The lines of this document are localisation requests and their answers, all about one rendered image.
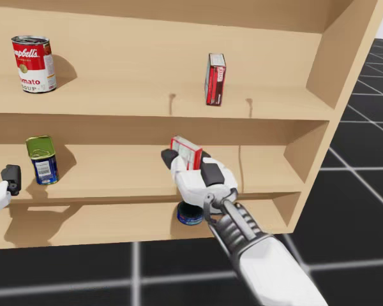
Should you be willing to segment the red and white carton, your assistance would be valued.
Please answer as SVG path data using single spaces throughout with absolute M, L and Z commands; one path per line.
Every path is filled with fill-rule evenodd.
M 202 147 L 181 136 L 171 139 L 170 148 L 176 151 L 185 161 L 187 170 L 199 170 L 202 157 Z

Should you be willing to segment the green and blue rectangular can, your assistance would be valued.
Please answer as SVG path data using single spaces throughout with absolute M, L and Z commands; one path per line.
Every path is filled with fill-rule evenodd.
M 26 140 L 26 147 L 37 184 L 51 185 L 58 182 L 59 173 L 52 138 L 47 135 L 30 137 Z

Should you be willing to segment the pale wooden shelf unit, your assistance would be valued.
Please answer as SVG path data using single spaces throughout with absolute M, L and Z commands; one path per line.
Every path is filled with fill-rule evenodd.
M 0 172 L 22 169 L 0 249 L 208 237 L 176 220 L 160 157 L 174 135 L 232 170 L 266 231 L 292 232 L 382 18 L 383 0 L 0 0 Z M 22 90 L 22 35 L 50 40 L 55 90 Z M 210 53 L 227 66 L 220 106 Z M 51 185 L 27 152 L 41 135 Z

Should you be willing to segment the blue flat can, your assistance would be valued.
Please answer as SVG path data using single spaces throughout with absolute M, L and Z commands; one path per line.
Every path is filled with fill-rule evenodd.
M 201 207 L 181 201 L 177 205 L 177 219 L 188 226 L 198 225 L 202 222 L 204 211 Z

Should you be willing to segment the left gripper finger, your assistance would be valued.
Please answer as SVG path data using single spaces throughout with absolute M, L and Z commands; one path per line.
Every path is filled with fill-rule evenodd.
M 0 210 L 7 207 L 14 196 L 21 190 L 21 169 L 18 165 L 7 164 L 1 171 Z

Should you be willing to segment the red and white can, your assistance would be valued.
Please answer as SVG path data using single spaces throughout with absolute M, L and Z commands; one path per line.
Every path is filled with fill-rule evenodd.
M 33 94 L 57 88 L 50 40 L 44 36 L 22 35 L 11 39 L 22 90 Z

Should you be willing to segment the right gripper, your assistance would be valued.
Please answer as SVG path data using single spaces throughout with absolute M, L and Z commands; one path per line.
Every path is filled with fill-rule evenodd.
M 210 208 L 210 213 L 219 214 L 222 199 L 237 199 L 237 180 L 223 163 L 204 157 L 199 170 L 187 170 L 185 161 L 175 150 L 162 150 L 161 158 L 187 204 L 203 208 L 207 195 L 212 194 L 214 206 Z

